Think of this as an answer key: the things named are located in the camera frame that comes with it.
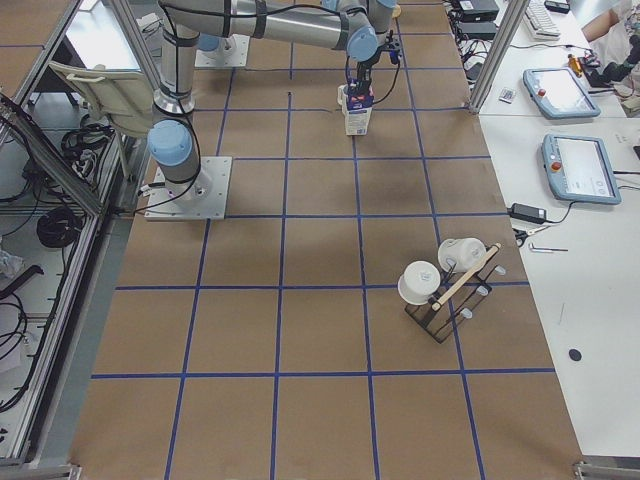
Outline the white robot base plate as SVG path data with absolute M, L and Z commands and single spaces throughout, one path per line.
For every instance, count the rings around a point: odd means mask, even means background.
M 157 167 L 154 181 L 164 183 L 164 186 L 150 190 L 151 207 L 143 211 L 144 216 L 150 221 L 224 219 L 231 171 L 231 157 L 205 156 L 195 184 L 179 197 L 190 183 L 167 182 Z

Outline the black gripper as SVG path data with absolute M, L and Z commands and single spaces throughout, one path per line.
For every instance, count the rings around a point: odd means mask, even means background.
M 356 30 L 347 42 L 347 59 L 357 61 L 356 76 L 351 78 L 348 74 L 349 61 L 345 64 L 345 75 L 349 90 L 369 90 L 372 83 L 372 69 L 379 62 L 383 53 L 388 53 L 390 61 L 400 68 L 401 46 L 393 30 L 389 30 L 382 44 L 372 29 Z

